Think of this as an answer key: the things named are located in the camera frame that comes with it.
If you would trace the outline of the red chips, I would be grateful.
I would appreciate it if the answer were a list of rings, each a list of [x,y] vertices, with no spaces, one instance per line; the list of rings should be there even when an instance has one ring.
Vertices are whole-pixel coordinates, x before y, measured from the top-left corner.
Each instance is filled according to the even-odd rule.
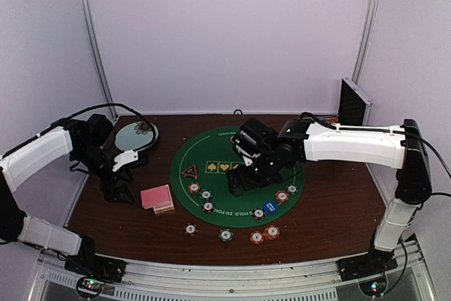
[[[290,195],[286,191],[279,190],[276,192],[275,198],[278,203],[285,203],[289,200]]]
[[[190,183],[188,185],[188,192],[190,194],[197,194],[201,191],[202,187],[199,183]]]
[[[264,234],[259,231],[254,231],[250,234],[249,237],[251,243],[258,245],[262,244],[262,242],[265,240]]]

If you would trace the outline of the blue small blind button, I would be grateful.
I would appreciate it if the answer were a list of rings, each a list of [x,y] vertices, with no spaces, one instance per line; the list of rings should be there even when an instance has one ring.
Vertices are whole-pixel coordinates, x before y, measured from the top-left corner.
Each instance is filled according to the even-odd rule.
[[[263,210],[265,214],[274,215],[278,212],[279,207],[278,204],[274,201],[267,201],[263,204]]]

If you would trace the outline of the red playing card deck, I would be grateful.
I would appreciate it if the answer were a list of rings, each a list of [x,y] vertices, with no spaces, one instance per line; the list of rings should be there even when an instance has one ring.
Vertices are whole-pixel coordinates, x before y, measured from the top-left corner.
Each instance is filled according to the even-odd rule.
[[[144,209],[163,208],[173,204],[169,185],[161,185],[140,192]]]

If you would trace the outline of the black chips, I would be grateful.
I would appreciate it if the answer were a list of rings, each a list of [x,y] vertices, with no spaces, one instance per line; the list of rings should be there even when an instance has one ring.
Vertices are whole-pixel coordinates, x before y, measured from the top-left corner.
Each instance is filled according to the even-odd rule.
[[[261,208],[256,208],[252,211],[252,217],[255,220],[262,220],[265,217],[266,213]]]
[[[212,202],[205,202],[202,205],[202,211],[206,214],[212,213],[214,211],[214,209],[215,209],[215,206],[214,206],[214,203],[212,203]]]

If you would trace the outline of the green chips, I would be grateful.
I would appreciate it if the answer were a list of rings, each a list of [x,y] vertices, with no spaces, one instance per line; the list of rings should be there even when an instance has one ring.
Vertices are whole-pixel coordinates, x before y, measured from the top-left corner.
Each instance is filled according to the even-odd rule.
[[[210,199],[212,198],[212,193],[211,193],[211,191],[209,191],[209,190],[202,190],[202,191],[200,192],[200,197],[201,197],[203,200],[210,200]]]
[[[287,186],[287,192],[289,192],[291,195],[298,193],[297,186],[296,185]]]

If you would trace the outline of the orange chip stack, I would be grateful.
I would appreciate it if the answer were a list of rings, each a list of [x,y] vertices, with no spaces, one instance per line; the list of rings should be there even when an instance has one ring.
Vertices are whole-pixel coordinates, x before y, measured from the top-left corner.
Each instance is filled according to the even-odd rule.
[[[267,240],[275,240],[280,236],[280,229],[277,226],[270,225],[264,229],[264,236]]]

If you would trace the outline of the triangular black red dealer button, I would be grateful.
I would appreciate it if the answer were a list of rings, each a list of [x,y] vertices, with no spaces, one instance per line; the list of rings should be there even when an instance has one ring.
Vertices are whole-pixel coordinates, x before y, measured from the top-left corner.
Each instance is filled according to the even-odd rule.
[[[185,178],[194,178],[195,180],[198,179],[198,171],[197,166],[195,164],[191,165],[190,167],[186,168],[184,171],[180,172],[182,177]]]

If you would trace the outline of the black white chip stack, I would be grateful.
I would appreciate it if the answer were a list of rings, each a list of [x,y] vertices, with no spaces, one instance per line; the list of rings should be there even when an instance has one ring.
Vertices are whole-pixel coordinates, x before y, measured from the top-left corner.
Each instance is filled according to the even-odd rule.
[[[198,234],[198,231],[198,227],[194,223],[189,223],[184,227],[185,235],[188,236],[196,236],[196,234]]]

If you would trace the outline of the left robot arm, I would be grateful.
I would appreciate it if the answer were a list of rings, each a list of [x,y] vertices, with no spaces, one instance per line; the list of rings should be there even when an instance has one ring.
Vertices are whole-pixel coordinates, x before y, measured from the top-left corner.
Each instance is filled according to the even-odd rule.
[[[81,235],[29,215],[13,194],[45,166],[69,156],[101,179],[106,201],[133,204],[127,187],[132,181],[128,165],[138,160],[139,153],[131,149],[112,159],[107,157],[103,146],[112,131],[112,123],[101,114],[87,121],[61,119],[1,157],[2,243],[22,242],[74,256],[74,264],[87,276],[101,270],[100,258],[83,248],[86,241]]]

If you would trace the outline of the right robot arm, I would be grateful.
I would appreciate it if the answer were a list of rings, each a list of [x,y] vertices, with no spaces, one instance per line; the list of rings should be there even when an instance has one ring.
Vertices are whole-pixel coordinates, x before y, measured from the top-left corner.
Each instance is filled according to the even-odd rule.
[[[350,161],[396,169],[397,186],[373,237],[373,249],[361,260],[375,274],[388,263],[417,209],[432,195],[428,155],[416,121],[388,127],[330,124],[304,112],[280,131],[250,118],[232,137],[243,163],[226,173],[229,192],[281,183],[280,172],[307,161]]]

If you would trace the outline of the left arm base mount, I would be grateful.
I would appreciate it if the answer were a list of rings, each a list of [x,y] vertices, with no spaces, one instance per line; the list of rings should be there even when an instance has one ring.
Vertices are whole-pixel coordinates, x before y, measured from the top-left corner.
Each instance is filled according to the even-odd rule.
[[[64,269],[67,271],[107,283],[121,283],[125,268],[126,263],[123,260],[98,255],[95,255],[92,260],[69,256],[64,264]]]

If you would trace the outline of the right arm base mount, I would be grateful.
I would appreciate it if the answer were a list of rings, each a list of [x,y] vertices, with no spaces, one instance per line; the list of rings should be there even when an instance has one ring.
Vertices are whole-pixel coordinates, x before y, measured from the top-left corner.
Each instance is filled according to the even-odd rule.
[[[383,258],[370,254],[339,259],[337,265],[343,282],[382,274],[398,267],[397,260],[393,257]]]

